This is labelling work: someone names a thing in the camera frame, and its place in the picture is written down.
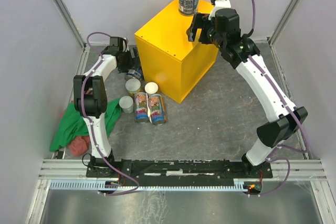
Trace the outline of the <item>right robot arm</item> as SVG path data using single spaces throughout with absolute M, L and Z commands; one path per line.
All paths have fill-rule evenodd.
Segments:
M 244 78 L 258 98 L 268 121 L 257 128 L 258 139 L 242 160 L 250 166 L 259 166 L 285 140 L 303 130 L 308 112 L 305 107 L 296 106 L 277 85 L 260 50 L 250 39 L 251 34 L 242 34 L 239 25 L 237 12 L 222 8 L 213 14 L 195 13 L 186 34 L 192 42 L 200 31 L 198 41 L 218 48 L 223 59 Z

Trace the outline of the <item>dark blue soup can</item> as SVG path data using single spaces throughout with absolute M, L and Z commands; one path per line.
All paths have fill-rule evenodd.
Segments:
M 130 79 L 138 79 L 138 80 L 143 80 L 144 75 L 141 67 L 137 68 L 131 68 L 128 70 L 128 72 L 125 75 L 125 80 L 128 81 Z

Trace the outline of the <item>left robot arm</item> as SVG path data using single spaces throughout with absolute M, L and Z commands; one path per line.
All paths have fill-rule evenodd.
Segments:
M 114 156 L 105 125 L 108 98 L 104 81 L 112 71 L 126 73 L 138 67 L 140 61 L 132 56 L 124 37 L 110 36 L 107 47 L 98 53 L 98 60 L 87 72 L 74 76 L 73 101 L 88 129 L 91 162 L 94 166 L 107 166 L 114 162 Z

